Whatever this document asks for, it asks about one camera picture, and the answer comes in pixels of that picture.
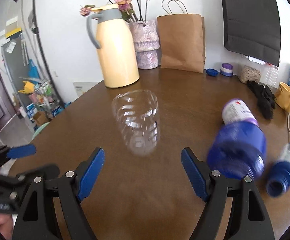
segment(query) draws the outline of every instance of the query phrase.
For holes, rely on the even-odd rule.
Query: black bag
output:
[[[276,0],[222,0],[224,47],[279,65],[281,24]]]

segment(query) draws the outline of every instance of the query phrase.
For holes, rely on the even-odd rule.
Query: black glove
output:
[[[257,84],[255,81],[247,81],[248,88],[258,99],[258,108],[265,119],[273,119],[273,109],[275,109],[275,96],[268,86]]]

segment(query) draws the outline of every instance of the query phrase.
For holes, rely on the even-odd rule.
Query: metal screw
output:
[[[9,198],[10,198],[11,200],[14,200],[16,197],[17,197],[17,192],[13,191],[13,192],[10,193]]]
[[[26,177],[25,175],[21,174],[21,175],[19,176],[18,180],[19,180],[19,181],[23,181],[23,180],[25,179],[25,177]]]
[[[66,177],[67,177],[67,178],[71,178],[72,176],[74,176],[74,174],[75,174],[75,173],[74,173],[73,171],[67,171],[67,172],[66,172]]]
[[[245,176],[245,177],[244,177],[244,180],[245,180],[246,182],[252,182],[252,179],[251,179],[251,177],[249,177],[249,176]]]
[[[35,177],[34,182],[36,183],[41,182],[41,177]]]
[[[212,171],[212,175],[215,177],[219,177],[221,175],[221,173],[219,171]]]

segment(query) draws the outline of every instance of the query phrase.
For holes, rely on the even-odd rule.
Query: thermos handle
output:
[[[91,14],[90,16],[88,16],[87,18],[87,32],[88,32],[88,35],[89,35],[89,38],[91,40],[91,42],[93,43],[93,45],[96,47],[96,49],[100,49],[100,44],[99,44],[99,41],[96,40],[92,30],[91,30],[91,19],[95,19],[95,18],[101,18],[103,17],[104,15],[102,13],[95,13],[95,14]]]

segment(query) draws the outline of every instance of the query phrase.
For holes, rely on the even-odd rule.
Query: floor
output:
[[[31,142],[33,125],[28,118],[19,119],[15,115],[0,131],[0,145],[21,146]]]

